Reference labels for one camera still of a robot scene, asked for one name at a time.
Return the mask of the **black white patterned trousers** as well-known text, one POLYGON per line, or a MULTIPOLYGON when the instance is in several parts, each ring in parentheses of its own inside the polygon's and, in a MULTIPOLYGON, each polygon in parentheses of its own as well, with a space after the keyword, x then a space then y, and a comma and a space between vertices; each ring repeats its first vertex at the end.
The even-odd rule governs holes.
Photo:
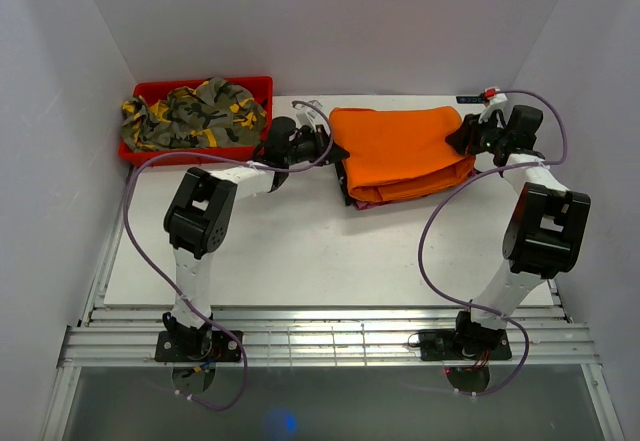
POLYGON ((334 164, 338 185, 340 188, 342 199, 347 207, 353 206, 356 200, 349 194, 348 178, 344 164, 339 161, 334 164))

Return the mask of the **pink trousers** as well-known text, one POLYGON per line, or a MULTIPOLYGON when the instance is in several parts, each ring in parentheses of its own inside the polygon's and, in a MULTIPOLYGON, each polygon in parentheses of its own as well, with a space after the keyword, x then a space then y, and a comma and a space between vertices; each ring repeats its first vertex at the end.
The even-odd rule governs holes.
POLYGON ((393 204, 393 201, 358 201, 356 200, 354 202, 354 207, 359 211, 363 211, 363 210, 373 209, 377 207, 382 207, 389 204, 393 204))

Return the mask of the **orange trousers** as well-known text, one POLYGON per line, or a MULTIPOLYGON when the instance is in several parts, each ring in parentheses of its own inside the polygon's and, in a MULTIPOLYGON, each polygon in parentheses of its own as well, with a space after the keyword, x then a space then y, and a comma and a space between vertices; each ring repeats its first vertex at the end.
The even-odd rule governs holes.
POLYGON ((457 153, 446 137, 462 125, 451 106, 380 111, 336 108, 334 141, 349 152, 343 186, 360 203, 410 200, 455 187, 474 171, 475 157, 457 153))

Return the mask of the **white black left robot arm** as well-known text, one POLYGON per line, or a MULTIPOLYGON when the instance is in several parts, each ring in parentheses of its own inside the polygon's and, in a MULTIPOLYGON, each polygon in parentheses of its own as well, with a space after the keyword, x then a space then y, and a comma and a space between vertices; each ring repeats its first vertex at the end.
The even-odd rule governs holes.
POLYGON ((252 167, 208 172, 193 167, 185 173, 164 218, 173 248, 180 292, 162 316, 164 330, 156 346, 157 362, 222 362, 242 360, 243 333, 212 327, 210 302, 214 252, 227 236, 237 201, 277 190, 288 170, 299 163, 324 166, 342 162, 349 152, 332 142, 321 125, 296 125, 289 117, 273 120, 267 138, 252 153, 252 167))

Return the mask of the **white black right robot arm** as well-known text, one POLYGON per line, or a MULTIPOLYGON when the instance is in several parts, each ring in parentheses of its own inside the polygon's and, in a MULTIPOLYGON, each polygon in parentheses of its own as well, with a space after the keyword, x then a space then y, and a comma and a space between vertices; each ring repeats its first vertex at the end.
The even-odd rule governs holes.
POLYGON ((508 118, 499 109, 468 114, 446 138, 460 154, 491 154, 519 194, 502 242, 502 264, 456 317, 451 346, 464 358, 509 359, 508 317, 532 290, 571 271, 579 256, 591 199, 560 183, 535 150, 542 121, 541 110, 516 105, 508 118))

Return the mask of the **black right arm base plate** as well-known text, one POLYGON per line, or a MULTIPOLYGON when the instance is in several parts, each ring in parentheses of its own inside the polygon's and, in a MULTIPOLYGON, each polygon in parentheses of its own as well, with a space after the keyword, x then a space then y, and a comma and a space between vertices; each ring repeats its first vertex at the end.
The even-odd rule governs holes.
POLYGON ((422 361, 475 361, 483 354, 489 360, 507 361, 512 351, 504 330, 469 334, 456 329, 421 330, 418 347, 422 361))

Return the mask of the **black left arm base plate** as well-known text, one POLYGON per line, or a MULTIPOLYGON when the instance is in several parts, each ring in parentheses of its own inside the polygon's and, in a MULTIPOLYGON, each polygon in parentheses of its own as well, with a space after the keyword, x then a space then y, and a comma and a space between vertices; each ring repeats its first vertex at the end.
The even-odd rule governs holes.
POLYGON ((154 360, 164 363, 236 363, 242 359, 239 343, 221 331, 178 335, 162 331, 154 360))

